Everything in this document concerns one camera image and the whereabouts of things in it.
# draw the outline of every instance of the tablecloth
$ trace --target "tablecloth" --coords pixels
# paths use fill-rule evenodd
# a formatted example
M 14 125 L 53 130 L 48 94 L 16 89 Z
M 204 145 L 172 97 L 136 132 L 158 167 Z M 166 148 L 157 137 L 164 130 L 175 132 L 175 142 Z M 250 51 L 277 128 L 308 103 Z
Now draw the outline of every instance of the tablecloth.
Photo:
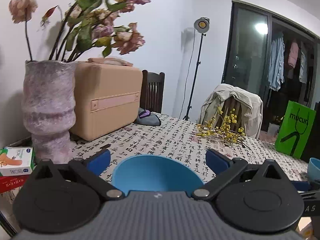
M 205 163 L 207 149 L 213 148 L 229 158 L 241 157 L 248 163 L 262 164 L 265 159 L 274 159 L 291 180 L 307 180 L 308 164 L 277 152 L 273 144 L 246 137 L 241 145 L 226 147 L 216 138 L 196 136 L 196 124 L 165 114 L 157 114 L 161 126 L 130 124 L 94 141 L 76 139 L 74 157 L 84 159 L 100 151 L 100 147 L 111 144 L 110 166 L 100 175 L 111 182 L 113 169 L 125 158 L 140 155 L 161 155 L 177 160 L 191 168 L 203 182 L 215 177 Z M 11 202 L 18 190 L 8 192 L 6 198 Z

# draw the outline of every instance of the pink shirt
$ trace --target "pink shirt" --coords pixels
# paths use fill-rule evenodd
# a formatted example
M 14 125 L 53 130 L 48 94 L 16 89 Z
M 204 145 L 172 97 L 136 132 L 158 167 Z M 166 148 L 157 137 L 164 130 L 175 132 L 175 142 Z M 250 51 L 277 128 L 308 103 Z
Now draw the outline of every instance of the pink shirt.
M 298 44 L 295 41 L 293 41 L 291 43 L 290 53 L 288 57 L 288 64 L 293 68 L 296 66 L 296 63 L 297 63 L 298 52 L 299 52 Z

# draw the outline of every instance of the green paper bag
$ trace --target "green paper bag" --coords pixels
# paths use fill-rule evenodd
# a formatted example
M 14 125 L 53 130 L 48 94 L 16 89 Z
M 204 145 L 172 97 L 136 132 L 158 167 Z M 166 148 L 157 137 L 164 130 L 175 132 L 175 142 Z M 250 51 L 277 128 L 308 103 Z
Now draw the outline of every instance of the green paper bag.
M 306 146 L 315 116 L 316 111 L 289 101 L 275 142 L 276 150 L 299 159 Z

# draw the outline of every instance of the bowl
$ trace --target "bowl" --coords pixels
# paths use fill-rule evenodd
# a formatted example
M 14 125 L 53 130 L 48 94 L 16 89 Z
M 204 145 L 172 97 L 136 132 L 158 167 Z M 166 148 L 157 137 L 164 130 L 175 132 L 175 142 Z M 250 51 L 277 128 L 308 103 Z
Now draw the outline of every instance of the bowl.
M 112 185 L 126 195 L 137 191 L 185 191 L 188 196 L 203 186 L 187 166 L 167 157 L 137 155 L 121 161 L 112 174 Z
M 310 158 L 308 165 L 308 179 L 309 181 L 320 180 L 320 160 L 317 158 Z

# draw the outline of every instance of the white wall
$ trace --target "white wall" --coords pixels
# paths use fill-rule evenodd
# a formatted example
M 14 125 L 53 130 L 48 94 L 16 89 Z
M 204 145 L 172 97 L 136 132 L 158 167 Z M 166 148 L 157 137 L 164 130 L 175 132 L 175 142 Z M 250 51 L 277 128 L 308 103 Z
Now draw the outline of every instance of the white wall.
M 63 11 L 74 0 L 37 0 L 39 8 L 28 22 L 28 33 L 33 57 L 47 59 L 55 40 L 57 21 L 55 12 L 51 25 L 39 30 L 41 17 L 51 7 L 59 4 Z M 131 13 L 122 14 L 117 25 L 138 22 L 138 30 L 145 36 L 146 44 L 136 52 L 123 56 L 140 69 L 165 73 L 163 113 L 172 114 L 182 59 L 183 30 L 190 18 L 192 0 L 151 0 L 137 5 Z M 28 135 L 22 124 L 20 101 L 24 78 L 24 61 L 29 59 L 24 37 L 24 24 L 14 25 L 8 10 L 9 0 L 0 0 L 0 148 Z M 84 53 L 79 60 L 101 56 L 101 49 Z
M 311 30 L 320 36 L 320 20 L 309 14 L 299 6 L 287 0 L 242 0 L 248 3 L 258 5 L 278 14 L 281 14 L 298 24 Z M 192 109 L 190 111 L 190 121 L 195 121 L 200 114 L 200 107 L 214 88 L 220 84 L 225 64 L 225 57 L 228 44 L 231 0 L 194 0 L 193 21 L 199 17 L 210 18 L 210 30 L 204 37 L 203 48 L 201 52 L 201 65 L 199 66 L 194 96 L 192 100 Z M 187 76 L 188 63 L 191 55 L 192 40 L 185 45 L 183 65 L 181 67 L 177 96 L 173 110 L 173 116 L 179 116 L 183 101 L 184 82 Z M 195 51 L 191 63 L 190 74 L 187 83 L 186 100 L 181 117 L 185 115 L 188 99 L 193 82 L 193 75 L 196 65 L 196 58 L 200 43 L 200 34 L 196 33 Z

